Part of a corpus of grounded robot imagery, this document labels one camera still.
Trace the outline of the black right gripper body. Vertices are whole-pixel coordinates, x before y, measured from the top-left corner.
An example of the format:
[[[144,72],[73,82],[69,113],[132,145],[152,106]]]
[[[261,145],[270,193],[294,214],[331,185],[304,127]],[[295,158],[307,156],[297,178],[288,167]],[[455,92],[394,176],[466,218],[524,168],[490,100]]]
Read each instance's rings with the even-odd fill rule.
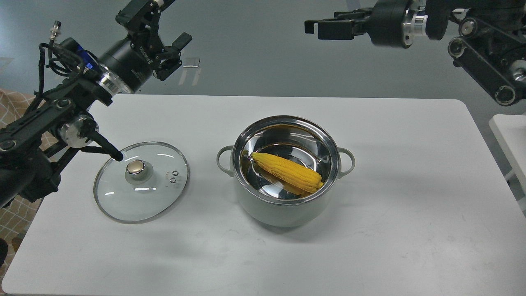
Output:
[[[412,5],[413,0],[378,0],[374,6],[363,8],[368,13],[364,28],[373,45],[408,49],[413,44],[403,28]]]

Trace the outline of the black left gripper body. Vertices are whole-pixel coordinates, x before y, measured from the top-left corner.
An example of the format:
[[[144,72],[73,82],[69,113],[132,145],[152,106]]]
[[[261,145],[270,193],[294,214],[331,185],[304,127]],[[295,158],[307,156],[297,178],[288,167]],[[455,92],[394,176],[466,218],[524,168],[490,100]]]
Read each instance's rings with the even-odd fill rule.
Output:
[[[130,35],[118,41],[98,63],[105,66],[126,85],[127,92],[135,93],[151,77],[164,81],[171,75],[171,60],[163,60],[166,49],[158,36],[149,40],[147,35]]]

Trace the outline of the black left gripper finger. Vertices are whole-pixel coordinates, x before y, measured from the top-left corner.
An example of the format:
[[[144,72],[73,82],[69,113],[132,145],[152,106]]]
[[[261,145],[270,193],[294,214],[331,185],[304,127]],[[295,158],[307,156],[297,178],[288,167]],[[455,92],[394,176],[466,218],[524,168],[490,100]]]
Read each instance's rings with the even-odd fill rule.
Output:
[[[182,65],[182,50],[192,41],[192,36],[183,32],[172,42],[156,54],[156,79],[164,81]]]
[[[132,0],[116,15],[116,22],[126,29],[128,36],[157,36],[161,12],[174,0]]]

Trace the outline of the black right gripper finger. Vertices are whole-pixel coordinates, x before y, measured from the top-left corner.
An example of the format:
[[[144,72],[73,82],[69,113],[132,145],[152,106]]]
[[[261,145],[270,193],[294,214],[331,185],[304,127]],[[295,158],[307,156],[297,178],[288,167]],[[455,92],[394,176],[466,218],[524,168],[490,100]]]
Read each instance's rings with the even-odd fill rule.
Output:
[[[318,39],[352,40],[367,34],[365,22],[356,19],[323,20],[317,23]]]
[[[304,32],[306,34],[314,34],[314,27],[317,26],[319,21],[323,20],[340,20],[340,19],[356,19],[359,21],[368,22],[370,16],[372,15],[374,8],[373,7],[364,7],[359,8],[350,12],[334,12],[333,18],[326,18],[320,20],[306,20],[304,21]]]

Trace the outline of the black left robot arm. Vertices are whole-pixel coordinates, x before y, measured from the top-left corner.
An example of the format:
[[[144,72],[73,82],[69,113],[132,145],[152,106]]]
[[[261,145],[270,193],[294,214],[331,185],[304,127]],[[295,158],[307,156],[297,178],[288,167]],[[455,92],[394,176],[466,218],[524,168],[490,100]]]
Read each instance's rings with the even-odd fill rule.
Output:
[[[58,191],[61,172],[77,152],[123,155],[98,131],[88,109],[109,106],[118,93],[133,94],[154,77],[167,79],[181,65],[182,49],[192,40],[183,32],[165,46],[160,15],[171,0],[132,0],[116,15],[127,35],[100,57],[72,38],[57,42],[55,21],[48,43],[40,43],[39,86],[26,112],[1,129],[1,206],[17,196],[34,202]]]

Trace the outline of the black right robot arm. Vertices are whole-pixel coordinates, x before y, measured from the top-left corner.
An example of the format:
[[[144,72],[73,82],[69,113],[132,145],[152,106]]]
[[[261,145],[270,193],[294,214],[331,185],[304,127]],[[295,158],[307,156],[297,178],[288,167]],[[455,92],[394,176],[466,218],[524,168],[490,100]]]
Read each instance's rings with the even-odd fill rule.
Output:
[[[498,105],[525,99],[524,0],[379,0],[373,7],[306,20],[305,33],[321,40],[352,40],[368,34],[376,46],[409,48],[416,36],[441,40],[448,24],[453,64],[461,67]]]

